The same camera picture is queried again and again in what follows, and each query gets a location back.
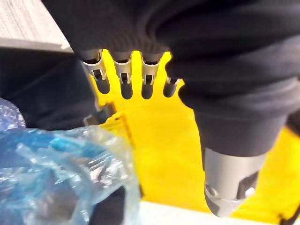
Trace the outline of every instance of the black object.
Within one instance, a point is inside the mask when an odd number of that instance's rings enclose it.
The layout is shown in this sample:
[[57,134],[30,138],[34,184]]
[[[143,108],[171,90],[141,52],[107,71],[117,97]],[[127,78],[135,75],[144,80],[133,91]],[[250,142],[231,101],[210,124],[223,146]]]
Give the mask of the black object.
[[89,64],[95,64],[99,61],[99,50],[90,49],[86,51],[75,51],[74,52],[81,60]]
[[256,188],[258,181],[258,173],[259,172],[255,172],[252,175],[245,177],[243,180],[240,181],[236,199],[246,199],[246,191],[249,190],[249,188]]
[[125,63],[128,62],[128,60],[131,57],[131,52],[109,52],[112,56],[113,60],[115,60],[118,63]]
[[300,215],[300,205],[298,206],[298,208],[296,209],[294,215],[291,218],[281,219],[280,220],[280,225],[293,225],[296,222],[299,215]]
[[293,132],[300,136],[300,110],[289,116],[287,125]]
[[[84,119],[91,115],[104,122],[114,108],[106,105],[103,111],[97,111],[83,66],[72,53],[0,48],[1,97],[20,109],[29,128],[83,127]],[[120,225],[125,195],[121,187],[97,204],[90,225],[102,221]]]
[[165,97],[170,98],[174,95],[177,87],[176,82],[177,79],[171,79],[170,82],[168,82],[167,80],[165,81],[164,90],[163,90]]
[[146,64],[155,65],[158,64],[161,57],[163,57],[164,52],[151,54],[149,52],[142,52],[142,58]]
[[150,99],[153,94],[153,85],[150,83],[142,84],[142,97],[144,99]]
[[97,84],[98,90],[102,94],[108,94],[109,93],[109,91],[111,89],[111,86],[109,84],[108,77],[106,77],[105,80],[103,80],[101,76],[98,77],[97,80],[96,80],[96,84]]
[[179,97],[194,109],[202,149],[265,153],[300,108],[299,0],[43,2],[74,49],[170,49],[166,70],[185,82]]
[[130,99],[132,97],[132,83],[121,84],[121,94],[123,98]]

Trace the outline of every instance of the blue plastic bag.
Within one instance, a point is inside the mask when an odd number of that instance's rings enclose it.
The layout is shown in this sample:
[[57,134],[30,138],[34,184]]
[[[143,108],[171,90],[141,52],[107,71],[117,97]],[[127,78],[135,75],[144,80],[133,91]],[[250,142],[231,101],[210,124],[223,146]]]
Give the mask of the blue plastic bag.
[[1,103],[1,225],[87,225],[94,205],[121,186],[124,224],[138,223],[138,183],[121,138],[98,126],[25,129],[16,107]]

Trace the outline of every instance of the white surface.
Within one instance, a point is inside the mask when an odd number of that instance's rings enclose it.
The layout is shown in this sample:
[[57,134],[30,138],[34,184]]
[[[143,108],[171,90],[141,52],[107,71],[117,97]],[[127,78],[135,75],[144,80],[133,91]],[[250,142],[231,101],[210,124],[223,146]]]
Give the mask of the white surface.
[[141,203],[140,215],[142,225],[267,225],[250,220],[218,218],[208,213],[150,202]]
[[0,38],[69,46],[40,0],[0,0]]

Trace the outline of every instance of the black sleeve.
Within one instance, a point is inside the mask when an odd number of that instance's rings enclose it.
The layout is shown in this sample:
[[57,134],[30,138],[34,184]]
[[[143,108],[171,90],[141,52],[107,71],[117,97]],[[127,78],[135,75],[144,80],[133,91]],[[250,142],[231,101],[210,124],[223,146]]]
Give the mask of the black sleeve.
[[265,153],[300,106],[300,0],[43,2],[76,51],[170,49],[204,149]]

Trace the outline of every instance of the plastic bag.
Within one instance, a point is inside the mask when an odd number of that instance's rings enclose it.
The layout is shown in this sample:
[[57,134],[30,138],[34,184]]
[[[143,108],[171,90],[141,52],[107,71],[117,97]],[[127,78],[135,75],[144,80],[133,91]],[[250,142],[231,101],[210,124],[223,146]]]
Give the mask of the plastic bag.
[[23,116],[14,104],[0,98],[0,131],[13,128],[25,128]]
[[0,112],[1,225],[87,225],[93,206],[121,186],[123,224],[138,223],[138,183],[121,138],[98,126],[24,129],[16,108],[3,108],[12,117]]

